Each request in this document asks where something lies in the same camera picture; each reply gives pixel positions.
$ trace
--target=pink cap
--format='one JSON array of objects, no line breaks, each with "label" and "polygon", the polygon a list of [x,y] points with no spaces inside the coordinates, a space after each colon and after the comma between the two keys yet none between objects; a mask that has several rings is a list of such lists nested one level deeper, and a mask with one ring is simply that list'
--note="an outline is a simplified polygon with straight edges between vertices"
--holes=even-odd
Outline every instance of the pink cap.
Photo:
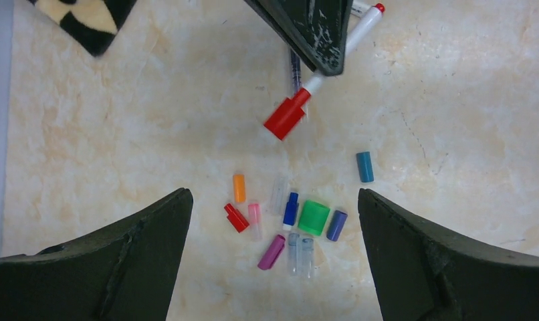
[{"label": "pink cap", "polygon": [[252,238],[254,241],[259,241],[261,239],[261,219],[259,216],[258,203],[248,205],[248,218],[250,220]]},{"label": "pink cap", "polygon": [[278,260],[285,246],[286,238],[283,235],[277,234],[276,238],[257,264],[259,269],[264,271],[271,269]]}]

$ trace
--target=purple cap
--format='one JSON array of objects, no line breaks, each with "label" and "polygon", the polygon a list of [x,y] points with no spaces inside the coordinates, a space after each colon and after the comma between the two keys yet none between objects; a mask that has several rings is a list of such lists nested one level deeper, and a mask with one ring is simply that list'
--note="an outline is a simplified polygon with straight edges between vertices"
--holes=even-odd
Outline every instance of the purple cap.
[{"label": "purple cap", "polygon": [[282,253],[286,246],[286,238],[280,234],[276,235],[276,238],[269,246],[257,266],[260,270],[269,270],[271,269],[275,262],[278,260],[278,257]]},{"label": "purple cap", "polygon": [[340,232],[342,232],[347,217],[348,215],[341,211],[334,212],[332,219],[330,220],[330,225],[328,226],[328,231],[326,232],[327,239],[333,242],[338,241],[338,237],[340,236]]}]

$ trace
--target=orange cap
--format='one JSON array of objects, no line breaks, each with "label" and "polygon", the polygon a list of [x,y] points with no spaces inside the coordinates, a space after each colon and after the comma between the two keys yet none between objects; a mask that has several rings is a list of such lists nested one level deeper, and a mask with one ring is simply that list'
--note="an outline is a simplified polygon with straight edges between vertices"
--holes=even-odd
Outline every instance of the orange cap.
[{"label": "orange cap", "polygon": [[234,201],[236,203],[246,202],[246,182],[244,175],[236,174],[234,175]]}]

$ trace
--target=checkered cloth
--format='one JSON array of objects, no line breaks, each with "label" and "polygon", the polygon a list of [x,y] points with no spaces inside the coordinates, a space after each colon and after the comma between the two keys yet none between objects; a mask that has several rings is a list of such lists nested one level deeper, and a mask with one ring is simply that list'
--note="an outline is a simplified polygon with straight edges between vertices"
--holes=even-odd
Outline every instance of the checkered cloth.
[{"label": "checkered cloth", "polygon": [[91,55],[102,55],[124,25],[136,0],[29,0]]}]

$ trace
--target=green plastic object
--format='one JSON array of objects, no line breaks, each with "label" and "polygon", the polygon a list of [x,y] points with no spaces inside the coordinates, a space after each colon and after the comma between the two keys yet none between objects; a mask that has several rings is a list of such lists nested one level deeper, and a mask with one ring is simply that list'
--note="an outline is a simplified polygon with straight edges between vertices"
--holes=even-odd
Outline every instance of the green plastic object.
[{"label": "green plastic object", "polygon": [[299,218],[299,229],[315,236],[321,236],[329,212],[328,207],[308,199],[303,204]]}]

